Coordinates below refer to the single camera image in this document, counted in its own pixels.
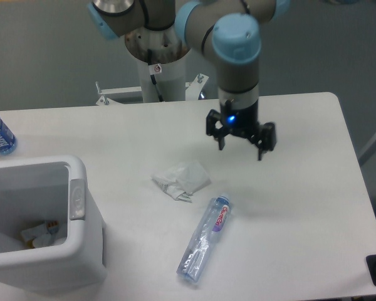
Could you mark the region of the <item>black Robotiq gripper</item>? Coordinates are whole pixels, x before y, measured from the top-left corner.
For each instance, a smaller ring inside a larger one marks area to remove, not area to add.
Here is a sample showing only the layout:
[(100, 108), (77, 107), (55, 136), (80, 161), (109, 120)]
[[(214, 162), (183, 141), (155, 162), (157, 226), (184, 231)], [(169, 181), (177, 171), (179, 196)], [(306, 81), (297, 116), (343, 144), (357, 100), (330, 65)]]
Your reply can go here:
[(263, 154), (274, 150), (276, 145), (276, 124), (258, 122), (258, 101), (246, 108), (234, 108), (228, 100), (220, 104), (221, 112), (210, 110), (206, 117), (206, 135), (212, 136), (220, 151), (225, 146), (225, 137), (235, 135), (249, 138), (250, 143), (258, 148), (258, 161)]

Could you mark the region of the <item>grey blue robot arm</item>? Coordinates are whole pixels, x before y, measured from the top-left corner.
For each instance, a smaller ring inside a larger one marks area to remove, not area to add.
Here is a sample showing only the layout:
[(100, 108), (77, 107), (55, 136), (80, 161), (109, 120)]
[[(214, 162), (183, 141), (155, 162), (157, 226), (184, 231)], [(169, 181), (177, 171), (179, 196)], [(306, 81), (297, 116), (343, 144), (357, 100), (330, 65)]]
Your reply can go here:
[(216, 70), (219, 110), (206, 134), (248, 140), (259, 155), (275, 148), (276, 126), (258, 120), (259, 27), (284, 14), (289, 1), (90, 1), (87, 9), (108, 40), (123, 38), (138, 65), (144, 102), (185, 99), (184, 61), (196, 51)]

